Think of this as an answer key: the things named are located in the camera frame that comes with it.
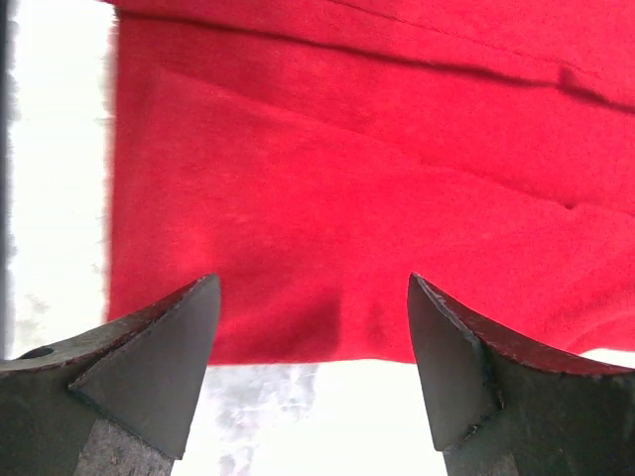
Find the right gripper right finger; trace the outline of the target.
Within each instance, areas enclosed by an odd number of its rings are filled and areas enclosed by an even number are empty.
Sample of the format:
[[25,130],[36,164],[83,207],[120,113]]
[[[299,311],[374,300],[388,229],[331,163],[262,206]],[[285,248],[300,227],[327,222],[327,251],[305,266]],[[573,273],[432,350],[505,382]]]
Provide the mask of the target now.
[[432,441],[450,475],[634,471],[634,372],[564,352],[413,275],[408,316]]

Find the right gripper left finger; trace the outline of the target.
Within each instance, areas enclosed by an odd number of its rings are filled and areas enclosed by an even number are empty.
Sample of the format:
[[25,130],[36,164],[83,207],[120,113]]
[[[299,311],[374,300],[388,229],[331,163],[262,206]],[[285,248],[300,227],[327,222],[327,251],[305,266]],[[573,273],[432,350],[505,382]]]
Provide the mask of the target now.
[[168,475],[182,459],[220,288],[204,276],[152,305],[1,364],[5,475]]

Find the red t-shirt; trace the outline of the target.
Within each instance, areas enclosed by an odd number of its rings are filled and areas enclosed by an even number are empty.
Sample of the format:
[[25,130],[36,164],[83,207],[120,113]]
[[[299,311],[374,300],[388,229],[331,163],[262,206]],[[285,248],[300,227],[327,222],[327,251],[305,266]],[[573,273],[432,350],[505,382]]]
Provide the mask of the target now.
[[215,273],[217,364],[413,358],[408,280],[634,346],[630,1],[118,1],[108,311]]

